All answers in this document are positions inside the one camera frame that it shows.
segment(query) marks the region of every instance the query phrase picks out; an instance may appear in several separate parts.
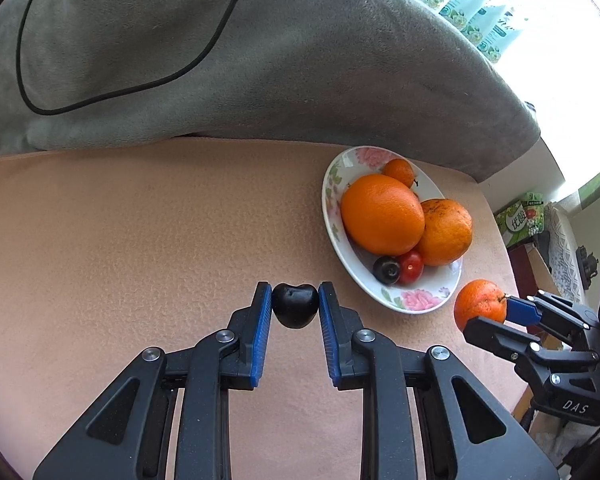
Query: blue gripper pad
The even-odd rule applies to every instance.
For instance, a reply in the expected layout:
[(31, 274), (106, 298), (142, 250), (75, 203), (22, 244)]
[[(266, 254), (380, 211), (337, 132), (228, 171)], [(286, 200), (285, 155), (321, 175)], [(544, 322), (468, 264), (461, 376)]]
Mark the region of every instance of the blue gripper pad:
[(327, 357), (327, 370), (329, 371), (329, 377), (333, 382), (333, 386), (338, 387), (342, 376), (340, 371), (340, 355), (333, 317), (331, 316), (324, 284), (318, 288), (318, 294), (320, 295), (318, 313), (320, 315), (320, 327), (322, 328), (324, 353)]
[(260, 301), (260, 312), (256, 330), (253, 336), (253, 357), (251, 362), (250, 381), (255, 388), (260, 382), (264, 370), (264, 357), (267, 352), (267, 341), (269, 339), (269, 327), (271, 325), (271, 285), (266, 283), (266, 288)]
[(532, 326), (540, 323), (542, 316), (532, 301), (520, 298), (507, 298), (507, 321), (522, 326)]

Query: gray fabric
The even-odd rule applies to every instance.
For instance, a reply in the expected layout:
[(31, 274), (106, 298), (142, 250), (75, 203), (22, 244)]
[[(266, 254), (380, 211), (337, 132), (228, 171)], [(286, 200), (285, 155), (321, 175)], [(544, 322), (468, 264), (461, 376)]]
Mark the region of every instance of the gray fabric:
[[(32, 101), (56, 108), (189, 63), (229, 0), (35, 0)], [(415, 0), (240, 0), (211, 54), (170, 84), (55, 117), (14, 76), (26, 0), (0, 7), (0, 155), (184, 134), (374, 144), (481, 181), (539, 129), (489, 63)]]

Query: white plate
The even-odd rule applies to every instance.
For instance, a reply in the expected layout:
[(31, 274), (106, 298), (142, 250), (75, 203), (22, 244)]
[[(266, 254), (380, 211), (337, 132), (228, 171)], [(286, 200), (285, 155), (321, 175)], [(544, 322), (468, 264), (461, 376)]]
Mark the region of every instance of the white plate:
[[(374, 300), (404, 314), (425, 314), (436, 310), (451, 297), (462, 269), (462, 258), (448, 266), (425, 267), (422, 276), (411, 285), (383, 285), (371, 269), (378, 256), (356, 245), (347, 236), (340, 216), (342, 193), (360, 176), (381, 173), (384, 165), (397, 153), (373, 146), (358, 146), (342, 152), (329, 165), (322, 182), (322, 214), (336, 254), (356, 283)], [(413, 190), (424, 202), (429, 198), (444, 198), (438, 187), (410, 161), (418, 186)]]

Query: plate rim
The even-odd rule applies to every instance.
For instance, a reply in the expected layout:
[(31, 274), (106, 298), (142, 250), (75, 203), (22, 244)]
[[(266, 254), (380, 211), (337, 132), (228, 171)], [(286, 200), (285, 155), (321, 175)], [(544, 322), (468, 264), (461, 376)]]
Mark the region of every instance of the plate rim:
[(431, 181), (431, 183), (436, 187), (436, 189), (438, 190), (438, 193), (440, 194), (440, 198), (446, 198), (442, 192), (440, 191), (440, 188), (438, 187), (438, 185), (433, 182), (432, 178), (425, 172), (422, 170), (422, 168), (420, 168), (417, 164), (415, 164), (412, 160), (406, 158), (405, 156), (400, 155), (399, 153), (395, 153), (392, 150), (388, 150), (387, 148), (382, 148), (381, 146), (371, 146), (369, 144), (362, 144), (361, 146), (352, 146), (350, 148), (347, 148), (346, 150), (343, 150), (342, 152), (340, 152), (339, 154), (337, 154), (332, 160), (331, 162), (327, 165), (327, 170), (324, 173), (324, 177), (322, 178), (322, 190), (320, 193), (320, 202), (321, 202), (321, 207), (322, 207), (322, 219), (324, 220), (324, 226), (325, 229), (327, 231), (327, 236), (329, 237), (329, 240), (331, 241), (331, 246), (333, 247), (334, 252), (336, 253), (336, 255), (338, 256), (338, 259), (340, 260), (340, 263), (342, 264), (342, 266), (345, 268), (345, 270), (347, 271), (347, 273), (349, 274), (349, 276), (358, 284), (358, 286), (364, 290), (367, 295), (369, 297), (371, 297), (374, 301), (376, 301), (377, 303), (380, 303), (382, 306), (387, 307), (391, 310), (393, 310), (394, 312), (399, 312), (400, 314), (409, 314), (411, 316), (418, 316), (420, 314), (429, 314), (431, 312), (433, 312), (434, 310), (439, 309), (440, 307), (442, 307), (444, 304), (448, 303), (449, 299), (451, 298), (451, 296), (454, 294), (454, 292), (456, 291), (456, 288), (458, 288), (458, 284), (460, 283), (460, 278), (462, 276), (462, 263), (463, 263), (463, 258), (462, 256), (460, 256), (460, 258), (458, 258), (456, 260), (459, 261), (460, 263), (460, 268), (458, 270), (458, 279), (456, 280), (456, 283), (453, 286), (453, 289), (450, 291), (449, 295), (444, 298), (439, 304), (437, 304), (436, 306), (429, 308), (427, 310), (406, 310), (406, 309), (401, 309), (401, 308), (397, 308), (396, 306), (389, 304), (389, 302), (385, 299), (385, 298), (378, 298), (375, 293), (371, 292), (369, 290), (369, 288), (362, 283), (362, 281), (350, 270), (348, 263), (345, 261), (343, 254), (340, 252), (340, 249), (338, 248), (337, 244), (336, 244), (336, 240), (334, 240), (333, 234), (331, 233), (331, 229), (329, 229), (330, 227), (330, 221), (329, 221), (329, 216), (327, 213), (327, 208), (326, 208), (326, 204), (325, 204), (325, 196), (326, 196), (326, 187), (328, 185), (328, 181), (329, 181), (329, 170), (331, 169), (332, 165), (339, 159), (341, 158), (343, 155), (345, 155), (346, 153), (351, 152), (352, 150), (358, 150), (360, 148), (374, 148), (374, 149), (378, 149), (378, 150), (384, 150), (386, 152), (391, 153), (392, 155), (395, 155), (396, 158), (401, 158), (403, 160), (406, 160), (409, 164), (411, 164), (414, 168), (416, 168), (420, 173), (426, 175), (426, 177)]

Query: metal screw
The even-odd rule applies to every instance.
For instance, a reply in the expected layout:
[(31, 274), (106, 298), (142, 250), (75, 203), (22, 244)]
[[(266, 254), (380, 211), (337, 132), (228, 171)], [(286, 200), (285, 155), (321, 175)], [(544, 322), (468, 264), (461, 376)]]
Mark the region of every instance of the metal screw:
[(231, 332), (228, 328), (224, 330), (218, 330), (216, 332), (216, 341), (219, 343), (229, 343), (234, 340), (235, 334)]
[(449, 359), (450, 355), (451, 352), (449, 352), (449, 350), (443, 346), (434, 346), (431, 349), (431, 357), (437, 359), (438, 361), (444, 361), (446, 359)]
[(372, 342), (376, 338), (376, 333), (368, 328), (363, 328), (356, 332), (356, 337), (365, 343)]
[(145, 361), (155, 361), (158, 357), (160, 357), (160, 349), (155, 346), (149, 346), (142, 350), (142, 359)]

